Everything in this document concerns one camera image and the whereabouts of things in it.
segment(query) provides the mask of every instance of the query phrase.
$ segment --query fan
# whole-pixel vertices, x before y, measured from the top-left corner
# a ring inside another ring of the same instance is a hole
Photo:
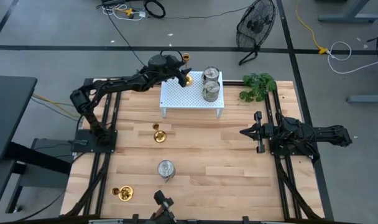
[[[243,52],[250,52],[239,65],[258,56],[259,47],[269,35],[275,22],[276,8],[272,0],[256,0],[244,13],[236,27],[237,47]]]

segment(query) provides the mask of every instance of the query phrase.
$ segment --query butcher block tabletop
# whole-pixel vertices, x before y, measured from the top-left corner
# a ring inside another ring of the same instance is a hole
[[[171,211],[179,220],[242,220],[243,216],[250,220],[284,220],[275,161],[267,141],[266,152],[258,154],[257,141],[239,134],[239,130],[255,123],[256,111],[261,111],[262,122],[267,122],[265,102],[239,99],[245,88],[224,86],[225,108],[220,119],[215,110],[183,109],[170,109],[163,118],[159,86],[144,93],[122,92],[116,124],[118,139],[110,160],[101,218],[132,218],[139,214],[140,219],[148,219],[159,207],[154,193],[161,190],[175,202]],[[277,82],[277,88],[283,115],[301,119],[293,83]],[[99,120],[105,99],[94,111]],[[274,111],[272,94],[270,99]],[[111,106],[108,122],[112,113]],[[154,141],[154,123],[167,133],[165,142]],[[86,121],[83,129],[89,129]],[[72,165],[61,214],[67,213],[86,190],[93,158],[94,154],[87,153]],[[171,161],[176,169],[175,177],[168,182],[157,171],[162,160]],[[292,165],[298,191],[323,217],[311,160],[292,156]],[[111,194],[113,188],[127,185],[134,191],[130,201],[123,202]],[[95,212],[98,191],[94,191],[90,213]],[[287,188],[286,192],[294,217],[292,197]]]

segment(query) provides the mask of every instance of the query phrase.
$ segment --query white shelf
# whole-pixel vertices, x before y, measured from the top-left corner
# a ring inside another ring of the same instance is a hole
[[[203,72],[190,72],[193,83],[190,86],[182,88],[177,79],[168,80],[162,83],[160,94],[160,109],[165,118],[169,108],[186,108],[186,109],[217,109],[217,118],[221,116],[224,108],[224,88],[222,85],[222,72],[219,73],[218,99],[214,102],[208,102],[203,98],[203,81],[201,75]]]

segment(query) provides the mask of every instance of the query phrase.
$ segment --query green plant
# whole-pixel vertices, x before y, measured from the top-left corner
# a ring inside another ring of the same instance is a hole
[[[249,89],[240,92],[239,97],[246,102],[254,101],[254,97],[257,102],[263,101],[268,92],[276,90],[276,82],[268,73],[245,75],[243,82]]]

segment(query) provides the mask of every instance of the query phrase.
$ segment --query concrete floor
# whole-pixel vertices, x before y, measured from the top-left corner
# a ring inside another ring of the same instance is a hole
[[[0,21],[11,2],[0,0]],[[218,14],[251,2],[162,1],[169,17]],[[283,1],[294,48],[315,49],[311,34],[295,17],[295,2]],[[373,24],[322,24],[317,21],[318,14],[339,12],[351,2],[302,1],[300,14],[315,30],[320,45],[330,47],[340,40],[349,43],[353,49],[362,50],[367,39],[378,35],[378,21]],[[95,9],[98,4],[99,0],[19,0],[0,33],[0,45],[125,46],[108,18]],[[133,5],[140,6],[140,3],[134,2]],[[378,0],[369,2],[362,12],[378,13]],[[116,21],[116,25],[133,46],[235,47],[235,27],[242,14],[235,12],[205,20],[146,18],[140,22]],[[374,49],[374,44],[367,44],[368,50]],[[279,17],[262,46],[287,48]],[[146,62],[157,53],[137,54]],[[195,70],[215,65],[224,72],[227,80],[240,80],[250,72],[268,72],[276,80],[294,81],[288,54],[260,53],[256,60],[239,67],[237,62],[245,53],[189,53],[190,66]],[[296,56],[314,126],[344,125],[354,141],[348,148],[319,144],[334,219],[378,223],[378,105],[349,105],[345,102],[346,97],[353,94],[378,94],[378,65],[349,75],[338,75],[330,70],[325,55]],[[376,60],[375,55],[354,55],[347,62],[334,61],[333,66],[339,71],[347,71]],[[66,103],[70,92],[85,78],[131,75],[140,67],[132,52],[0,50],[0,75],[36,77],[39,79],[35,89],[37,94]],[[30,102],[14,141],[30,146],[33,138],[73,139],[74,129],[74,121]],[[18,201],[24,210],[6,215],[6,202],[16,179],[14,175],[11,177],[4,193],[0,222],[30,215],[62,192],[62,189],[25,188],[26,194]],[[62,198],[34,218],[56,217],[61,204]]]

